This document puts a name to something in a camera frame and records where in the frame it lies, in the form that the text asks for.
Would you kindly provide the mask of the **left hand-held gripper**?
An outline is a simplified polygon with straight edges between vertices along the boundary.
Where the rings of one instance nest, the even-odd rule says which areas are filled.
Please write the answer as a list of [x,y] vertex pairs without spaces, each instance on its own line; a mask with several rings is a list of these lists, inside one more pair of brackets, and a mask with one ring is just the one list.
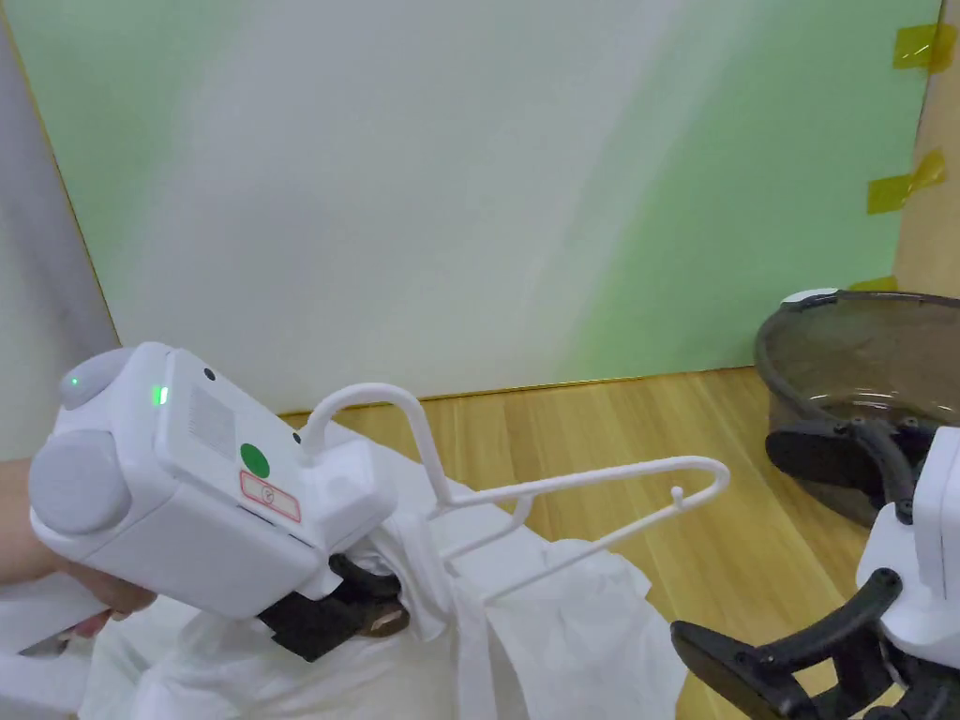
[[400,579],[347,552],[396,510],[368,442],[305,432],[183,349],[94,356],[59,383],[29,479],[56,554],[231,621],[314,662],[410,624]]

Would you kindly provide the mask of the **person's left hand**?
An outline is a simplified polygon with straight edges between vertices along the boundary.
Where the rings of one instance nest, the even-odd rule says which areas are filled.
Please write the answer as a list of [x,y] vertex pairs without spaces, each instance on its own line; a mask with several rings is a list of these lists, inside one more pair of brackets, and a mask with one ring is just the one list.
[[149,608],[158,597],[154,592],[133,585],[125,579],[69,560],[57,560],[55,569],[77,579],[106,607],[72,629],[72,633],[81,638],[92,638],[101,632],[109,621],[123,621],[130,614]]

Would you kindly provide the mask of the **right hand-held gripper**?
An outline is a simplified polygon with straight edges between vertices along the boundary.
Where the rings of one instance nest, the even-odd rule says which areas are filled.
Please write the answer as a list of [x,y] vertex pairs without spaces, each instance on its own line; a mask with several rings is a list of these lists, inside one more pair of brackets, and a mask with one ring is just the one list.
[[[862,588],[821,621],[762,646],[676,621],[681,661],[751,719],[849,719],[893,680],[904,695],[866,718],[957,718],[958,429],[913,418],[803,421],[771,430],[765,450],[815,501],[873,525],[856,574]],[[811,696],[795,676],[825,662],[836,683]]]

